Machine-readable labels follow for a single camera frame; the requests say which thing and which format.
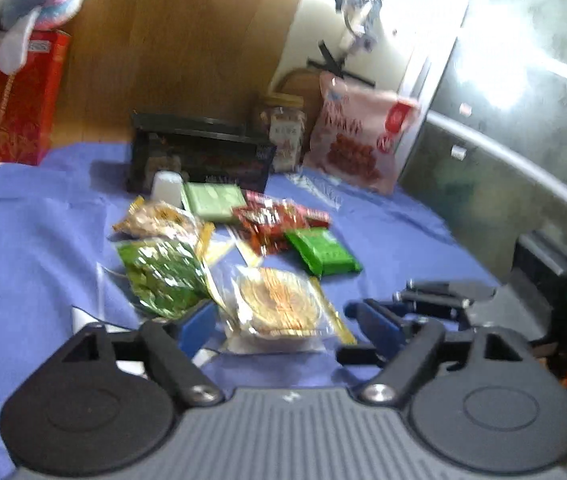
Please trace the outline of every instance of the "blue bedsheet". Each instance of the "blue bedsheet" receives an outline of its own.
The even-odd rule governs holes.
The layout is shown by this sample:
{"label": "blue bedsheet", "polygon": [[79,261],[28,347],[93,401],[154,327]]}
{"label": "blue bedsheet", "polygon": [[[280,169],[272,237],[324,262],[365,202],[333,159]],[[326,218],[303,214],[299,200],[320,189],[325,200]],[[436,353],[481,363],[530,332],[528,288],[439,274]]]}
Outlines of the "blue bedsheet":
{"label": "blue bedsheet", "polygon": [[[134,198],[123,188],[126,157],[125,145],[77,144],[54,150],[38,168],[0,166],[0,407],[71,336],[72,304],[115,324],[138,323],[109,279],[118,267],[110,226]],[[329,210],[332,231],[364,266],[359,275],[322,281],[338,309],[348,300],[388,298],[409,278],[495,283],[439,217],[400,189],[384,198],[312,171],[299,180],[272,176],[266,192]],[[223,264],[241,262],[234,251]],[[294,253],[270,256],[265,264],[303,268]],[[345,370],[329,352],[222,354],[204,370],[228,392],[238,385],[354,384],[372,373]],[[0,439],[0,478],[12,467]]]}

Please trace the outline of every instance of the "metal screw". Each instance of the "metal screw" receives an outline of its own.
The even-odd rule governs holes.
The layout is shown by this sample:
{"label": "metal screw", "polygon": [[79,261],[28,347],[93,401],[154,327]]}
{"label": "metal screw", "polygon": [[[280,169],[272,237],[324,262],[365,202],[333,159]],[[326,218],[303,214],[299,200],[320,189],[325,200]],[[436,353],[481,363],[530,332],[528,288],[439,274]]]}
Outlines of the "metal screw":
{"label": "metal screw", "polygon": [[197,384],[190,388],[190,395],[197,404],[212,404],[222,396],[219,390],[206,384]]}
{"label": "metal screw", "polygon": [[363,389],[361,397],[368,402],[388,402],[395,397],[395,390],[387,384],[370,384]]}

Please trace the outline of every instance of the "clear plastic wrapper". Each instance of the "clear plastic wrapper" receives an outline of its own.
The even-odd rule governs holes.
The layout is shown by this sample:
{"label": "clear plastic wrapper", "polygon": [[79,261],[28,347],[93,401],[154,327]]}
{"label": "clear plastic wrapper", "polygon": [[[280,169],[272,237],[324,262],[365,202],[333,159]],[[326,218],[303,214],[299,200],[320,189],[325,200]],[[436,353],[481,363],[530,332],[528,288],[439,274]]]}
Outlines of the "clear plastic wrapper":
{"label": "clear plastic wrapper", "polygon": [[211,297],[208,270],[188,243],[147,238],[120,242],[116,248],[131,290],[147,314],[179,319]]}
{"label": "clear plastic wrapper", "polygon": [[306,276],[270,268],[231,267],[215,275],[228,336],[303,341],[334,334],[329,304]]}
{"label": "clear plastic wrapper", "polygon": [[113,230],[135,238],[166,237],[179,239],[194,246],[203,222],[188,211],[166,202],[145,202],[138,197],[131,203],[128,214]]}

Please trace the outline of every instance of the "green snack packet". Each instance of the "green snack packet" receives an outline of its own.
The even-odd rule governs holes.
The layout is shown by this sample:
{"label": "green snack packet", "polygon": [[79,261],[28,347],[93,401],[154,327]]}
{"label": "green snack packet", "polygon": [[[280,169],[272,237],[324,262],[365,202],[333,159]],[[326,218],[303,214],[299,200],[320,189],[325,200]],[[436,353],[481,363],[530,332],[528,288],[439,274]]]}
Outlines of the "green snack packet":
{"label": "green snack packet", "polygon": [[204,268],[190,245],[149,238],[123,242],[117,251],[132,291],[150,314],[179,319],[209,298]]}
{"label": "green snack packet", "polygon": [[363,269],[326,228],[294,229],[285,235],[315,276]]}
{"label": "green snack packet", "polygon": [[246,205],[241,189],[234,184],[184,184],[183,193],[188,210],[206,222],[235,221],[232,208]]}

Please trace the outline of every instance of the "pink snack bag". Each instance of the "pink snack bag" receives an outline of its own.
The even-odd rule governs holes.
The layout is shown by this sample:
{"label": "pink snack bag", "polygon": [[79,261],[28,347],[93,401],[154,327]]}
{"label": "pink snack bag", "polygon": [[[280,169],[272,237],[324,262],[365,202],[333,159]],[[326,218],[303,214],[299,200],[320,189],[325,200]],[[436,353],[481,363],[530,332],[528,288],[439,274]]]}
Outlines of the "pink snack bag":
{"label": "pink snack bag", "polygon": [[319,80],[324,105],[304,165],[390,194],[397,182],[395,144],[417,117],[417,102],[346,83],[330,72]]}

